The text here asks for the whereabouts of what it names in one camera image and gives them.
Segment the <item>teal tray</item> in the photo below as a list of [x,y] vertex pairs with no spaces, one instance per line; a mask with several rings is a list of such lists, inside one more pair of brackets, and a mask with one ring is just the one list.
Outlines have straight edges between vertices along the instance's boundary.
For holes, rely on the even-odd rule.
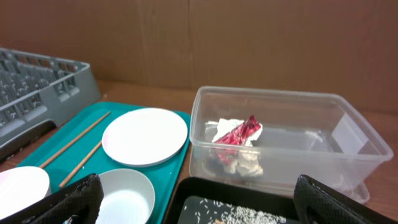
[[[56,153],[64,145],[70,142],[74,137],[84,131],[90,124],[94,123],[106,112],[110,111],[102,122],[95,126],[73,146],[56,158],[49,164],[45,170],[50,176],[50,184],[52,192],[59,190],[60,182],[77,166],[77,164],[92,150],[92,148],[101,140],[105,128],[117,117],[128,111],[143,108],[142,106],[125,105],[120,103],[97,103],[85,108],[64,127],[57,131],[49,140],[41,145],[34,153],[22,161],[18,166],[39,166],[51,155]],[[190,129],[190,115],[181,111],[174,111],[185,121]],[[178,174],[181,169],[184,157],[187,153],[189,140],[185,141],[181,150],[169,160],[151,167],[134,168],[145,174],[152,182],[155,188],[155,207],[152,215],[147,223],[161,223],[167,208],[174,185],[177,181]],[[117,163],[108,157],[104,149],[101,147],[87,163],[80,169],[77,174],[69,181],[69,184],[82,177],[97,173],[101,174],[105,171],[130,168]]]

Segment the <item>white bowl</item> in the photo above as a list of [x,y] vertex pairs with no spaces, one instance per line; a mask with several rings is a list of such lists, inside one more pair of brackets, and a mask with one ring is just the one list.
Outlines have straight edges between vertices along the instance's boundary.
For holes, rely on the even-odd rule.
[[99,175],[104,199],[96,224],[148,221],[155,205],[154,186],[144,174],[132,169],[115,169]]
[[50,177],[39,167],[17,167],[1,172],[0,220],[50,194]]

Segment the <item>gray dish rack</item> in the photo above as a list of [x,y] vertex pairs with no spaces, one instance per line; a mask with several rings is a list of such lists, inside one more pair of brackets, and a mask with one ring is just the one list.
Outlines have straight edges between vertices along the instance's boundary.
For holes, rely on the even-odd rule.
[[100,98],[90,64],[0,48],[0,161]]

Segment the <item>black tray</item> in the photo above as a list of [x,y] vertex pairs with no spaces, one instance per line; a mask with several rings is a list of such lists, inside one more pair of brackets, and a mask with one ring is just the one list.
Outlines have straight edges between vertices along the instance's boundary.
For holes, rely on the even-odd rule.
[[[256,211],[263,211],[285,217],[288,220],[287,223],[299,223],[294,201],[291,198],[196,177],[187,178],[178,185],[174,199],[170,204],[169,212],[164,219],[164,223],[208,223],[209,215],[206,214],[208,209],[203,206],[205,203],[204,201],[202,202],[203,198],[208,199],[206,201],[207,203],[214,203],[213,200],[223,202],[224,204],[228,203],[230,206],[246,207]],[[200,204],[202,206],[195,209],[193,209],[192,206],[189,206],[188,209],[185,207],[187,203],[195,201],[195,205]],[[197,222],[196,218],[198,215],[196,212],[201,212],[201,222]]]

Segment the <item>wooden table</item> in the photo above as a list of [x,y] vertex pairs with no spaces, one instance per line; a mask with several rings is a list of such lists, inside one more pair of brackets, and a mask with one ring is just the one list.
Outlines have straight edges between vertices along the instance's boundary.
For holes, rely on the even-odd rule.
[[[130,83],[98,81],[103,94],[103,101],[129,103],[134,105],[155,106],[170,110],[179,110],[186,113],[192,112],[192,104],[196,92],[191,90],[178,90],[167,88],[154,88],[139,86]],[[376,131],[398,154],[398,114],[385,114],[375,111],[360,111],[373,125]],[[43,142],[51,137],[57,129],[45,134],[36,142],[25,147],[13,157],[0,164],[0,171],[11,169],[35,151]],[[191,149],[182,166],[178,182],[189,176],[189,159]],[[398,220],[398,157],[382,164],[366,180],[371,199],[366,204],[369,208]]]

